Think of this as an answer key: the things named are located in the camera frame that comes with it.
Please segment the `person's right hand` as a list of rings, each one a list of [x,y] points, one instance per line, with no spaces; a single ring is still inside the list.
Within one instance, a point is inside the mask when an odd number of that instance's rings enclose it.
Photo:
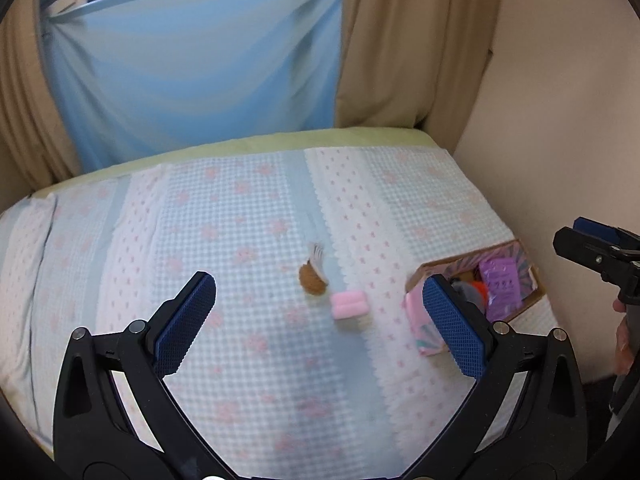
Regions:
[[[615,374],[617,376],[627,375],[631,365],[634,362],[634,352],[630,348],[630,336],[627,324],[627,307],[619,300],[613,302],[615,312],[623,315],[620,325],[616,330],[616,348],[615,348]]]

